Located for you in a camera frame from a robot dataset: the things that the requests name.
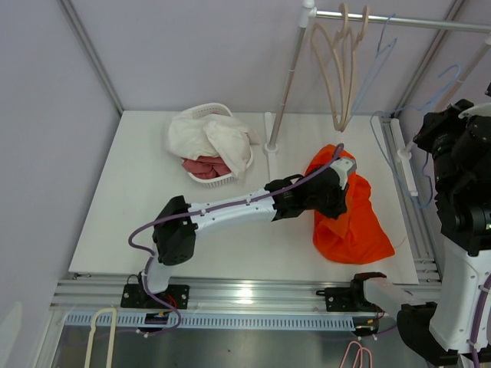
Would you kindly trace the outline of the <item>orange t shirt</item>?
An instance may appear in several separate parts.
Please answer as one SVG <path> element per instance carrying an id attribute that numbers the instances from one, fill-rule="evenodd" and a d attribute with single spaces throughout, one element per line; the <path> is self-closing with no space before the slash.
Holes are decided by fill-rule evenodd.
<path id="1" fill-rule="evenodd" d="M 357 173 L 348 178 L 347 211 L 337 219 L 314 212 L 313 244 L 329 261 L 365 265 L 395 255 L 371 204 L 371 186 Z"/>

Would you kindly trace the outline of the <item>light blue wire hanger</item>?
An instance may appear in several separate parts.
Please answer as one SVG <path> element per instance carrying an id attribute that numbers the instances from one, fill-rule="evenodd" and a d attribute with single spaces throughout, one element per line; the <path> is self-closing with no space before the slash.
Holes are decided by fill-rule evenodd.
<path id="1" fill-rule="evenodd" d="M 384 22 L 380 37 L 377 42 L 377 47 L 375 49 L 374 58 L 371 62 L 371 66 L 366 73 L 361 87 L 359 88 L 359 91 L 355 97 L 354 104 L 351 110 L 352 115 L 361 111 L 360 108 L 362 103 L 364 102 L 365 97 L 368 95 L 368 92 L 370 91 L 373 83 L 377 80 L 379 74 L 384 69 L 388 59 L 394 52 L 398 38 L 395 37 L 386 44 L 384 44 L 383 41 L 387 27 L 392 22 L 392 19 L 395 18 L 395 16 L 396 14 L 390 15 L 388 19 Z"/>

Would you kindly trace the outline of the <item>white t shirt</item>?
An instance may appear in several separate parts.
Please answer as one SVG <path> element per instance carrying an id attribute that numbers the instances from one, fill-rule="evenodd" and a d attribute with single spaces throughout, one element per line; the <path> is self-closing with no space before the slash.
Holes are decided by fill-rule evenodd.
<path id="1" fill-rule="evenodd" d="M 243 177 L 251 159 L 251 146 L 260 144 L 257 131 L 235 117 L 211 113 L 175 116 L 168 127 L 166 148 L 175 156 L 196 160 L 199 156 L 221 157 L 232 175 Z"/>

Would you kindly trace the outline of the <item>pink t shirt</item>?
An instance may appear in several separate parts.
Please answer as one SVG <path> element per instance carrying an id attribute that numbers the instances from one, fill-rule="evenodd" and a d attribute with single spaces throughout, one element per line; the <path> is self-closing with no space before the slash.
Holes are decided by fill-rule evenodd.
<path id="1" fill-rule="evenodd" d="M 215 179 L 231 173 L 221 157 L 199 156 L 196 160 L 184 159 L 182 167 L 198 179 Z"/>

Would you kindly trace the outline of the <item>beige wooden hanger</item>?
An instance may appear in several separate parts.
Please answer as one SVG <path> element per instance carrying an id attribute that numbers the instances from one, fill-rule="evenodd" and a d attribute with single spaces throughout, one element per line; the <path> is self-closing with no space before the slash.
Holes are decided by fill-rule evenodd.
<path id="1" fill-rule="evenodd" d="M 341 98 L 338 85 L 338 72 L 335 65 L 332 46 L 334 33 L 319 22 L 314 23 L 311 32 L 311 49 L 321 72 L 321 79 L 325 84 L 329 107 L 331 108 L 332 123 L 341 115 Z"/>
<path id="2" fill-rule="evenodd" d="M 341 13 L 342 26 L 334 33 L 332 51 L 338 72 L 341 115 L 337 117 L 334 128 L 338 132 L 344 132 L 351 118 L 357 88 L 357 50 L 367 33 L 370 9 L 367 5 L 364 6 L 361 16 L 362 26 L 358 32 L 355 32 L 350 25 L 348 5 L 343 2 L 338 10 Z"/>

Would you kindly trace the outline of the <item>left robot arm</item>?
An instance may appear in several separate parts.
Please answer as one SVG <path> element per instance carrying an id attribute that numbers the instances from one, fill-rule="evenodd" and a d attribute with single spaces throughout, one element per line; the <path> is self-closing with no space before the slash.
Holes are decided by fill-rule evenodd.
<path id="1" fill-rule="evenodd" d="M 153 231 L 155 247 L 140 272 L 138 298 L 148 307 L 161 305 L 172 267 L 191 259 L 201 235 L 247 222 L 293 219 L 309 210 L 337 219 L 347 211 L 350 174 L 350 170 L 321 167 L 305 176 L 275 179 L 256 192 L 221 202 L 188 203 L 181 195 L 173 197 L 154 221 L 128 239 L 136 248 L 135 237 L 149 228 Z"/>

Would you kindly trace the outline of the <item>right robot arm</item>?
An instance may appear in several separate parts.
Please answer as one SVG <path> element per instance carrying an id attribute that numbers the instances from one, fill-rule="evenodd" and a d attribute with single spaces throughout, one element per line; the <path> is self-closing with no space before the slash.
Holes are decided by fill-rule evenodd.
<path id="1" fill-rule="evenodd" d="M 382 274 L 357 274 L 349 301 L 394 318 L 402 341 L 434 366 L 490 361 L 490 105 L 462 99 L 427 113 L 415 145 L 433 158 L 445 266 L 436 302 Z"/>

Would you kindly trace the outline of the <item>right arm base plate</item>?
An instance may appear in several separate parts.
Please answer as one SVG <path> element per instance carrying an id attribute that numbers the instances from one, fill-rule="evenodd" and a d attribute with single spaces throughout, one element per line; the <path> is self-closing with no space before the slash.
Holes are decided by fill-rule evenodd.
<path id="1" fill-rule="evenodd" d="M 326 311 L 334 312 L 373 312 L 371 303 L 364 298 L 364 293 L 357 287 L 326 287 L 315 294 L 325 300 Z"/>

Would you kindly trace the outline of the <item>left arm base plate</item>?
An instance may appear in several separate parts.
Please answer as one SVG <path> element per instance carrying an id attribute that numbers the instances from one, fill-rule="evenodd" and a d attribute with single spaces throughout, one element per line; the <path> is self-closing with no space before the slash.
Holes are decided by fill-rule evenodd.
<path id="1" fill-rule="evenodd" d="M 189 285 L 171 284 L 157 297 L 176 309 L 186 310 L 189 301 Z M 152 299 L 138 284 L 126 284 L 123 289 L 120 306 L 126 309 L 155 309 L 163 305 Z"/>

